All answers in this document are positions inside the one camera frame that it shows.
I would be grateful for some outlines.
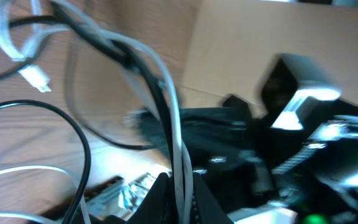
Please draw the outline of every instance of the wood grain surface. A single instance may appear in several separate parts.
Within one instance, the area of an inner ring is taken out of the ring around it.
[[[83,7],[82,0],[71,0]],[[11,7],[11,18],[29,15],[30,1],[18,0]],[[47,12],[47,2],[42,3]],[[200,1],[114,0],[94,1],[92,17],[102,26],[135,37],[153,47],[168,65],[176,82],[181,80],[191,33]],[[14,42],[23,43],[30,27],[11,32]],[[16,99],[40,100],[68,112],[63,99],[63,74],[71,42],[70,33],[54,34],[47,51],[37,64],[52,79],[50,93],[39,93],[19,75],[0,82],[0,102]],[[142,107],[121,80],[119,67],[86,43],[81,43],[74,92],[76,104],[90,123],[106,134],[126,143],[139,142],[136,134],[123,125],[128,111]],[[0,50],[0,72],[12,62]],[[185,94],[201,97],[197,91]],[[156,150],[135,152],[116,149],[86,133],[92,149],[89,185],[115,175],[127,180],[158,163],[169,166]],[[81,174],[83,150],[72,128],[50,111],[29,106],[0,111],[0,169],[25,164],[50,164]],[[52,171],[22,171],[0,176],[0,210],[30,213],[58,204],[72,194],[68,177]],[[0,223],[23,220],[0,218]]]

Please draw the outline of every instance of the usb connector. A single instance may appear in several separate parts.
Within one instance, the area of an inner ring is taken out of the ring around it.
[[[30,85],[37,88],[41,93],[51,91],[48,86],[50,79],[39,66],[29,65],[20,70],[19,73]]]

